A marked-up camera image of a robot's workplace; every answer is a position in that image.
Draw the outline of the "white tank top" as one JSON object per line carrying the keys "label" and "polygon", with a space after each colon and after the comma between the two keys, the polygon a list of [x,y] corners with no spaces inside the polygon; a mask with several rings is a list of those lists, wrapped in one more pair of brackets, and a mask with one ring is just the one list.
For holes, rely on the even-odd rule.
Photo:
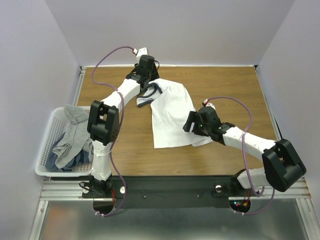
{"label": "white tank top", "polygon": [[183,84],[158,78],[136,98],[137,107],[151,107],[153,146],[155,149],[191,145],[199,147],[212,142],[210,137],[185,132],[189,113],[195,111],[189,92]]}

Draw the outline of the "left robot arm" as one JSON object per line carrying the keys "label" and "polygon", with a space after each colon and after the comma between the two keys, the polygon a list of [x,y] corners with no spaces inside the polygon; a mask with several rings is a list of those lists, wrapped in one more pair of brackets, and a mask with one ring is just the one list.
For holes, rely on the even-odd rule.
{"label": "left robot arm", "polygon": [[142,55],[134,69],[114,92],[90,106],[87,131],[93,145],[93,162],[89,182],[81,182],[83,198],[106,198],[114,194],[111,186],[111,154],[120,133],[125,105],[159,77],[155,58]]}

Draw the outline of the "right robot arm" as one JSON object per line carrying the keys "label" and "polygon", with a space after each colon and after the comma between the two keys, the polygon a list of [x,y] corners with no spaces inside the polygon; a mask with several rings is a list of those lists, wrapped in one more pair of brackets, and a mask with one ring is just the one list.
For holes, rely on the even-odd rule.
{"label": "right robot arm", "polygon": [[292,143],[287,139],[269,140],[246,133],[229,122],[221,122],[214,107],[190,111],[183,126],[185,132],[209,137],[224,146],[233,147],[262,161],[262,168],[246,168],[230,182],[231,192],[242,195],[250,188],[271,186],[285,192],[307,169]]}

